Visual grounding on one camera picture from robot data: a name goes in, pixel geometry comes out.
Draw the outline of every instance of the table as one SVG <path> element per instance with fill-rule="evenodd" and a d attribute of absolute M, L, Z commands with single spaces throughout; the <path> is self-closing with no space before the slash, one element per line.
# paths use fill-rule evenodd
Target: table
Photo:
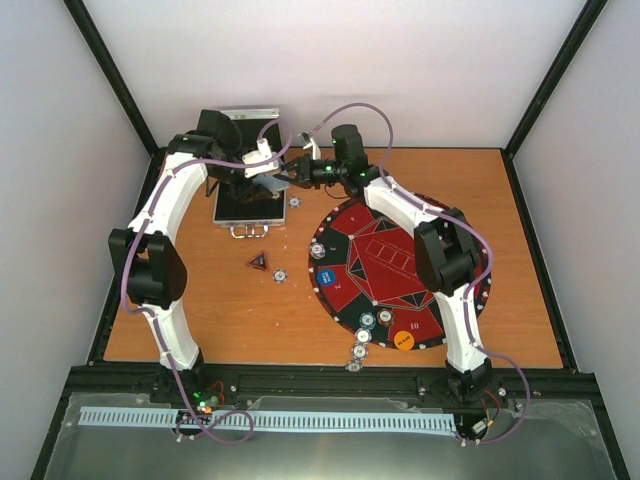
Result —
<path fill-rule="evenodd" d="M 383 151 L 368 149 L 370 161 Z M 299 154 L 292 149 L 289 157 Z M 385 168 L 408 190 L 461 209 L 492 246 L 491 295 L 479 319 L 485 347 L 524 367 L 562 367 L 499 150 L 398 148 Z M 214 197 L 205 197 L 204 186 L 185 214 L 176 242 L 189 273 L 184 308 L 208 363 L 341 365 L 350 359 L 353 334 L 320 305 L 307 271 L 313 233 L 341 201 L 322 190 L 292 188 L 302 205 L 288 208 L 286 226 L 271 228 L 263 239 L 233 239 L 228 229 L 213 226 Z M 342 194 L 339 188 L 333 193 Z M 270 272 L 245 266 L 262 250 Z M 287 270 L 285 283 L 272 280 L 277 268 Z M 364 365 L 441 367 L 445 357 L 445 346 L 403 352 L 372 345 Z M 104 358 L 158 360 L 142 315 L 118 312 Z"/>

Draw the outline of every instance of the blue circle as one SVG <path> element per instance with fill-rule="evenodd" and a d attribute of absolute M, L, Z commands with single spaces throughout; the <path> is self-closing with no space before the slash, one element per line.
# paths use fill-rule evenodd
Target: blue circle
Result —
<path fill-rule="evenodd" d="M 320 270 L 316 279 L 320 285 L 328 287 L 329 285 L 336 283 L 336 274 L 333 273 L 333 270 L 329 270 L 327 268 L 325 270 Z"/>

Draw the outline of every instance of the white slotted strip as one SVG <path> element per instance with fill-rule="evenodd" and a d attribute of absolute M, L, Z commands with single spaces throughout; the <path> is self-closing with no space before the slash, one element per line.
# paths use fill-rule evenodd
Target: white slotted strip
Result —
<path fill-rule="evenodd" d="M 218 418 L 227 411 L 214 412 Z M 78 425 L 115 427 L 173 428 L 183 411 L 164 408 L 82 407 Z M 455 424 L 451 414 L 431 413 L 344 413 L 344 412 L 280 412 L 250 411 L 258 432 L 310 433 L 426 433 L 453 435 Z M 203 419 L 208 425 L 210 419 Z M 188 419 L 183 428 L 197 428 Z M 248 430 L 244 415 L 231 415 L 216 427 L 220 430 Z"/>

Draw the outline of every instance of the dark red triangular object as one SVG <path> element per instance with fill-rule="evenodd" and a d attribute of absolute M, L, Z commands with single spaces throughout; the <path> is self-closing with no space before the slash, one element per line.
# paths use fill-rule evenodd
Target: dark red triangular object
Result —
<path fill-rule="evenodd" d="M 267 253 L 260 252 L 258 255 L 253 257 L 247 263 L 245 263 L 245 265 L 247 267 L 255 268 L 257 270 L 266 272 L 269 269 L 269 266 L 267 265 Z"/>

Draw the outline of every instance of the black metal frame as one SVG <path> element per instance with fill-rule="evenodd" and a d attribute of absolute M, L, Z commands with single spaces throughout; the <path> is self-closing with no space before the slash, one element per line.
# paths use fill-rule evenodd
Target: black metal frame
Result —
<path fill-rule="evenodd" d="M 82 0 L 64 0 L 64 3 L 151 157 L 136 205 L 137 212 L 153 190 L 162 165 L 164 150 L 158 148 L 153 139 Z M 505 148 L 501 149 L 501 153 L 563 363 L 562 369 L 525 369 L 525 374 L 531 389 L 542 398 L 576 399 L 591 402 L 616 474 L 618 478 L 626 479 L 629 478 L 629 474 L 596 379 L 592 374 L 578 372 L 578 366 L 571 350 L 567 331 L 513 165 L 513 159 L 518 149 L 606 3 L 606 0 L 587 0 L 585 2 L 584 8 L 514 131 L 511 140 Z M 114 279 L 100 317 L 88 363 L 86 366 L 73 367 L 69 373 L 33 473 L 32 478 L 34 479 L 44 478 L 68 405 L 68 399 L 72 393 L 147 393 L 155 401 L 181 404 L 181 399 L 168 371 L 159 364 L 104 361 L 104 352 L 118 309 L 118 300 Z M 446 370 L 444 368 L 369 368 L 358 375 L 353 375 L 337 367 L 205 364 L 203 371 L 208 378 L 220 378 L 224 380 L 226 385 L 237 386 L 234 393 L 227 393 L 229 395 L 228 401 L 238 405 L 245 404 L 247 400 L 254 400 L 260 396 L 277 392 L 279 395 L 296 396 L 385 397 L 421 407 L 438 407 L 454 414 L 481 413 L 479 406 L 461 407 L 448 400 L 446 395 L 438 394 L 439 386 L 446 385 Z M 503 386 L 507 390 L 508 396 L 521 398 L 524 395 L 523 385 L 515 371 L 494 369 L 494 375 L 494 383 Z M 426 394 L 419 393 L 421 387 L 427 388 Z"/>

